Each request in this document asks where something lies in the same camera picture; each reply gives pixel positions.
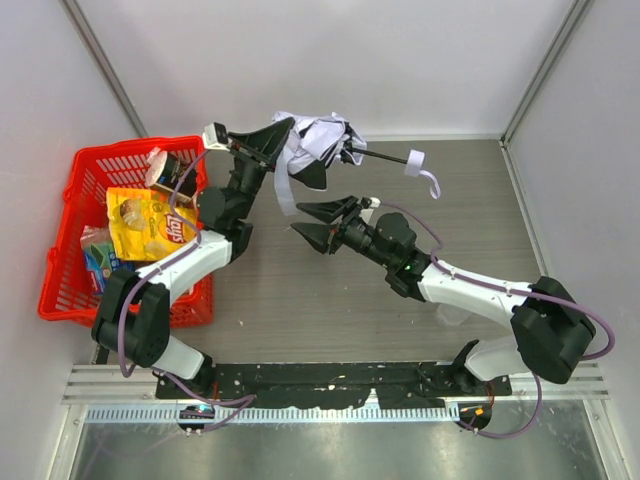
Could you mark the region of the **lavender folding umbrella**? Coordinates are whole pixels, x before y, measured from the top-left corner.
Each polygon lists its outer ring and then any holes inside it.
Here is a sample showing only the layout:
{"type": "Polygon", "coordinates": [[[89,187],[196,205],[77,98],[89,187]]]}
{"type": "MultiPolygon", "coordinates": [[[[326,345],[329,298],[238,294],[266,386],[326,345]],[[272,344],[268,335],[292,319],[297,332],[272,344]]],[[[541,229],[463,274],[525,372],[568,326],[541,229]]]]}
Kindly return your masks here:
{"type": "Polygon", "coordinates": [[[423,167],[426,159],[423,151],[411,150],[405,159],[374,152],[351,123],[337,113],[304,116],[278,111],[272,116],[274,123],[284,120],[291,120],[293,126],[276,160],[274,191],[281,212],[286,216],[298,213],[290,185],[292,180],[310,190],[325,191],[327,170],[332,165],[343,163],[359,166],[366,157],[403,165],[406,176],[429,180],[432,198],[441,197],[437,177],[423,167]]]}

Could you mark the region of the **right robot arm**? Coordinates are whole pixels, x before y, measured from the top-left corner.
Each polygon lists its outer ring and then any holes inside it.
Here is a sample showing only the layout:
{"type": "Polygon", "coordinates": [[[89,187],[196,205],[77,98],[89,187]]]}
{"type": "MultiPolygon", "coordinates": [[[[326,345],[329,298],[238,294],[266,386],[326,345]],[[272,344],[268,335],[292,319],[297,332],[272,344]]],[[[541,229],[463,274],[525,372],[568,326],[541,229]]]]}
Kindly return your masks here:
{"type": "Polygon", "coordinates": [[[492,341],[472,340],[450,365],[450,380],[470,393],[505,375],[530,372],[554,384],[569,381],[596,329],[576,309],[563,285],[542,276],[534,283],[509,282],[458,269],[416,245],[417,234],[400,212],[370,219],[380,202],[349,196],[300,203],[313,222],[292,228],[321,254],[341,247],[381,266],[390,288],[403,298],[452,307],[509,330],[492,341]]]}

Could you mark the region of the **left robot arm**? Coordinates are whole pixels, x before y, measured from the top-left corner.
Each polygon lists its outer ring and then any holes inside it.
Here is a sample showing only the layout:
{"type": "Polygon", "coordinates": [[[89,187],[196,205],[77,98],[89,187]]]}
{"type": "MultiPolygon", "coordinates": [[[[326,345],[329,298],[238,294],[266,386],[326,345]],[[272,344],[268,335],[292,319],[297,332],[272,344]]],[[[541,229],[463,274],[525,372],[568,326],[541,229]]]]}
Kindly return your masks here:
{"type": "Polygon", "coordinates": [[[199,396],[212,394],[214,362],[172,336],[170,310],[190,287],[244,253],[253,230],[248,214],[264,178],[275,171],[294,124],[286,118],[250,133],[228,132],[219,123],[206,127],[206,150],[229,152],[233,168],[225,187],[197,194],[202,229],[159,262],[136,272],[115,271],[100,300],[91,337],[117,353],[120,364],[154,369],[199,396]]]}

